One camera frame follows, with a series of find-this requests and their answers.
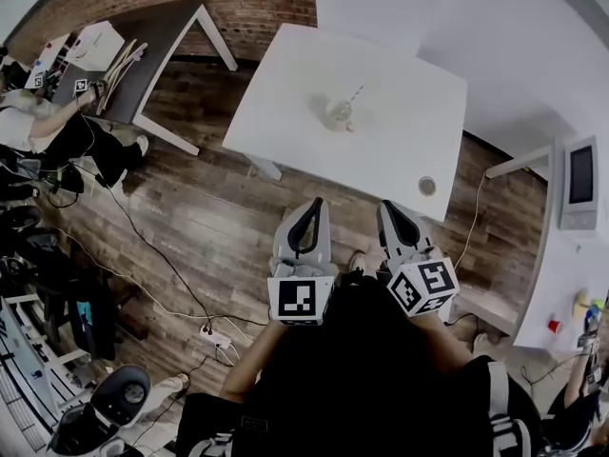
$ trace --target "black pants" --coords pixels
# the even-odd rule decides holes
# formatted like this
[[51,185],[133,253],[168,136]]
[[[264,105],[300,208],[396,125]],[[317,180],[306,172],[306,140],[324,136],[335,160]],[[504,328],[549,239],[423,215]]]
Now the black pants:
[[91,156],[109,187],[119,180],[125,169],[134,170],[142,162],[142,151],[137,144],[123,146],[116,137],[81,115],[68,120],[46,154],[57,161]]

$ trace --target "white shirt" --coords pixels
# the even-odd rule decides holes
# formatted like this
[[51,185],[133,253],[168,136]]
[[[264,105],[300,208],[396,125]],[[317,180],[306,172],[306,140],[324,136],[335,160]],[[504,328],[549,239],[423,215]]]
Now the white shirt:
[[10,107],[0,111],[0,144],[4,146],[27,152],[43,152],[63,128],[47,137],[29,137],[34,120],[48,118],[59,107],[47,100],[39,104],[28,91],[16,89],[4,94],[4,100],[0,102],[2,107]]

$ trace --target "person's arm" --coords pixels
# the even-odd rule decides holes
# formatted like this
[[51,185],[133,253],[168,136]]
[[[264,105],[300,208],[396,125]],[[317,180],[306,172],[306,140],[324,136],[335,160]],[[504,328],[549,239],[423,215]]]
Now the person's arm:
[[573,405],[580,397],[580,388],[585,376],[586,365],[590,359],[589,355],[581,355],[571,369],[571,376],[564,391],[564,408]]
[[474,359],[465,344],[450,332],[435,312],[409,320],[423,332],[432,360],[443,374],[453,374]]
[[281,322],[271,320],[247,349],[241,360],[228,373],[220,390],[220,397],[243,403],[247,394],[254,388],[256,377],[268,363],[275,347],[288,328]]
[[48,137],[58,129],[63,127],[66,122],[72,118],[72,116],[78,111],[78,108],[85,107],[95,100],[95,92],[89,88],[82,95],[78,97],[78,104],[76,99],[72,100],[65,107],[60,109],[57,113],[54,113],[47,119],[35,119],[29,131],[29,137],[33,139],[39,139],[42,137]]

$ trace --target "white power strip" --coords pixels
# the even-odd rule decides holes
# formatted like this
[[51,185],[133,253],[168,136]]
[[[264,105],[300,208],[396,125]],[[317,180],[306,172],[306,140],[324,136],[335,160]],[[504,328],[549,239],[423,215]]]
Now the white power strip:
[[199,331],[199,334],[201,335],[201,337],[203,337],[205,340],[210,342],[215,347],[219,347],[219,348],[229,348],[230,347],[230,344],[232,344],[232,340],[229,337],[226,337],[225,335],[223,335],[222,333],[220,333],[219,331],[216,331],[216,330],[213,330],[210,335],[209,331],[203,331],[204,327],[205,327],[205,325],[203,325],[201,327],[201,330]]

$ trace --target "brick wall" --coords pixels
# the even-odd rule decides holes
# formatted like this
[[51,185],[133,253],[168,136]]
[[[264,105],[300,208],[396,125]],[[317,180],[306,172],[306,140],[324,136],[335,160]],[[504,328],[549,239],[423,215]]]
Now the brick wall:
[[[172,0],[49,0],[9,42],[12,56],[29,64],[54,37],[126,10]],[[204,0],[233,55],[260,60],[283,22],[317,25],[315,0]],[[176,54],[215,54],[200,29]]]

